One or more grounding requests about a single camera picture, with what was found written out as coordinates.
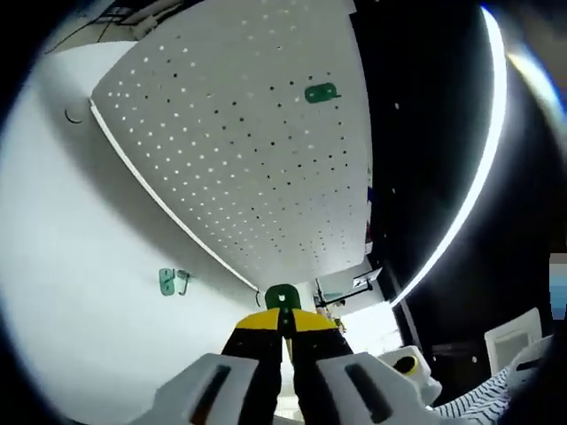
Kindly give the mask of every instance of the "striped fabric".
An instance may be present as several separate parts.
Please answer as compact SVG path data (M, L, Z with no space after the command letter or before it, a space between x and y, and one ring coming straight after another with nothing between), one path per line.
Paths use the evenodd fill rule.
M450 403L436 407L435 412L447 418L469 419L471 424L493 425L504 415L508 407L509 394L506 380L509 369L503 368L482 385L456 398Z

